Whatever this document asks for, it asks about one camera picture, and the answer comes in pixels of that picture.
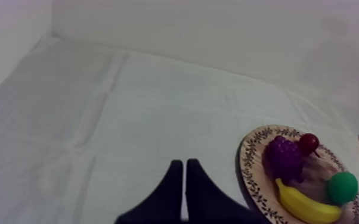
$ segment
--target red cherry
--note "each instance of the red cherry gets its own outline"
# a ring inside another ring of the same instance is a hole
[[[317,149],[318,145],[318,138],[311,133],[302,135],[298,143],[299,149],[301,150],[303,156],[308,156],[313,153]]]

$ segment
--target banana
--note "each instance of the banana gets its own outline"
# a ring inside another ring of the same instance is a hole
[[[325,224],[337,221],[342,213],[338,206],[322,204],[308,198],[297,189],[276,179],[280,190],[280,202],[291,214],[310,224]]]

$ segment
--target decorative plate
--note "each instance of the decorative plate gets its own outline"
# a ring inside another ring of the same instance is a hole
[[[288,213],[277,199],[277,187],[271,178],[271,173],[265,169],[262,153],[266,145],[277,135],[282,135],[291,141],[298,141],[304,133],[287,126],[262,126],[242,140],[239,150],[239,163],[243,183],[256,206],[264,216],[275,224],[305,223]],[[302,176],[304,181],[291,181],[290,185],[300,190],[306,196],[321,203],[330,204],[326,196],[326,181],[335,173],[346,171],[345,166],[324,145],[316,152],[320,158],[311,154],[305,159]],[[354,201],[345,204],[338,224],[359,224],[359,194]]]

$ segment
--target toy fruit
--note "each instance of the toy fruit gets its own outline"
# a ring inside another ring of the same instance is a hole
[[[318,138],[311,133],[302,135],[298,142],[299,149],[301,150],[303,156],[308,156],[311,153],[315,153],[318,145]]]
[[[282,178],[286,183],[292,179],[302,182],[304,162],[298,145],[282,136],[276,136],[266,147],[267,160],[274,178]]]
[[[352,201],[358,194],[358,180],[350,172],[339,172],[329,180],[327,194],[338,205]]]
[[[285,186],[276,179],[280,191],[280,202],[291,214],[310,224],[325,224],[337,221],[342,213],[338,206],[322,204],[308,198],[297,189]]]

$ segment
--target purple grapes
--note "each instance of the purple grapes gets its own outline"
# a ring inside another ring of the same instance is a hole
[[[283,182],[292,179],[302,182],[304,161],[298,145],[282,136],[276,136],[266,147],[267,160],[273,170],[274,178]]]

